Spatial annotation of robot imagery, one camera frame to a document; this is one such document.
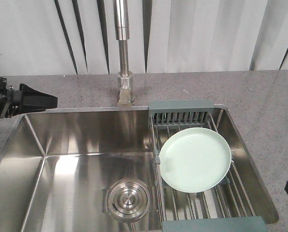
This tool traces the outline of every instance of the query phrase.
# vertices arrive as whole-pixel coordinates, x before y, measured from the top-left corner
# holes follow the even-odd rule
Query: metal wire rack
[[[216,122],[209,112],[156,113],[150,117],[161,221],[256,215],[233,160],[226,177],[214,188],[200,193],[177,191],[160,175],[158,156],[164,143],[173,134],[191,127],[204,127],[218,133],[223,111],[220,110]]]

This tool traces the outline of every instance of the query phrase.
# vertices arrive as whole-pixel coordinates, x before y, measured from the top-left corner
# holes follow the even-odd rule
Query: granite countertop
[[[10,76],[58,97],[59,108],[116,106],[116,75]],[[288,232],[288,71],[194,72],[134,75],[135,105],[155,100],[210,99],[224,104],[276,206],[269,231]],[[0,161],[16,117],[0,119]]]

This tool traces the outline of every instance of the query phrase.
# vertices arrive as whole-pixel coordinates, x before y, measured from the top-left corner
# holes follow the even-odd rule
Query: faucet base
[[[117,106],[128,107],[132,106],[134,102],[134,95],[132,92],[133,89],[133,80],[132,80],[132,72],[129,72],[128,76],[122,76],[120,73],[117,75],[118,79],[118,102]]]

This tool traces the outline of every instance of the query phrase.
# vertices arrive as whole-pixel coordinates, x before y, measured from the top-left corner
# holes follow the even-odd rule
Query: white curtain
[[[151,0],[147,64],[143,1],[128,0],[133,73],[288,69],[288,0]],[[0,0],[0,53],[0,75],[117,73],[113,0]]]
[[[0,75],[75,74],[52,0],[0,0]]]

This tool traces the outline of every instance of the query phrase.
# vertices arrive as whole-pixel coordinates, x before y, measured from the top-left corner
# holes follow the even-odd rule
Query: black robotic arm
[[[0,118],[41,112],[57,107],[57,97],[38,92],[25,84],[19,90],[7,87],[7,79],[0,77]]]

